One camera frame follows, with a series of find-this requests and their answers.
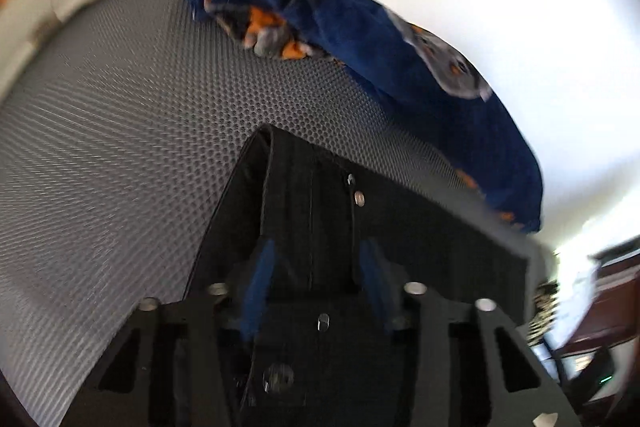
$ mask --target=fleece blanket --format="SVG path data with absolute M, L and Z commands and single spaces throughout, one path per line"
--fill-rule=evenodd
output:
M 385 112 L 437 147 L 500 216 L 540 229 L 534 154 L 479 71 L 373 0 L 188 0 L 258 55 L 340 60 Z

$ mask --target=gray mesh fabric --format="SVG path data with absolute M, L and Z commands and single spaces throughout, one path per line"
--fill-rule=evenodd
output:
M 0 368 L 41 427 L 60 423 L 140 298 L 180 298 L 236 156 L 264 122 L 529 248 L 447 186 L 459 181 L 437 152 L 334 63 L 255 57 L 193 22 L 183 0 L 102 0 L 0 107 Z

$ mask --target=metal button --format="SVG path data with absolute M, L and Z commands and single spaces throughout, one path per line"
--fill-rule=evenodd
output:
M 421 282 L 408 282 L 404 285 L 404 291 L 410 295 L 424 295 L 427 292 L 427 286 Z
M 264 392 L 284 393 L 293 385 L 293 369 L 286 363 L 272 363 L 262 374 Z
M 329 315 L 321 313 L 318 315 L 318 331 L 324 333 L 329 329 Z
M 491 299 L 478 299 L 476 301 L 476 308 L 481 312 L 492 312 L 495 310 L 496 303 Z
M 364 194 L 360 190 L 356 190 L 353 193 L 353 199 L 356 201 L 357 206 L 364 206 Z
M 142 299 L 142 301 L 140 301 L 140 304 L 138 304 L 138 309 L 141 312 L 152 312 L 153 310 L 157 310 L 159 305 L 160 302 L 158 301 L 158 299 L 155 299 L 153 297 L 145 297 L 144 299 Z
M 223 282 L 216 282 L 207 286 L 207 293 L 209 295 L 226 295 L 228 293 L 228 288 L 226 284 Z

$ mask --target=metal rivet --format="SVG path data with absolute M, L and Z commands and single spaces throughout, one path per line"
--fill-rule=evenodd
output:
M 481 312 L 492 312 L 495 310 L 496 304 L 491 299 L 478 299 L 476 301 L 476 308 Z
M 138 304 L 138 309 L 141 312 L 152 312 L 153 310 L 157 310 L 159 305 L 160 302 L 158 301 L 158 299 L 155 299 L 153 297 L 145 297 L 144 299 L 142 299 L 142 301 L 140 301 L 140 304 Z
M 318 331 L 324 333 L 329 329 L 329 315 L 321 313 L 318 315 Z
M 272 363 L 262 374 L 262 387 L 265 393 L 284 393 L 293 385 L 293 369 L 286 363 Z
M 421 282 L 408 282 L 404 285 L 404 291 L 410 295 L 424 295 L 427 292 L 427 286 Z
M 207 293 L 209 295 L 226 295 L 228 292 L 229 290 L 223 282 L 216 282 L 207 286 Z
M 364 194 L 360 190 L 356 190 L 353 193 L 353 199 L 356 201 L 357 206 L 364 206 Z

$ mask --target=blue blanket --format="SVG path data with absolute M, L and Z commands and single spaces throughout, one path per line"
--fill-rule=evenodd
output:
M 276 14 L 297 39 L 341 60 L 393 120 L 436 146 L 504 219 L 526 232 L 540 229 L 535 156 L 478 70 L 437 36 L 373 0 L 188 1 L 196 19 L 249 6 Z

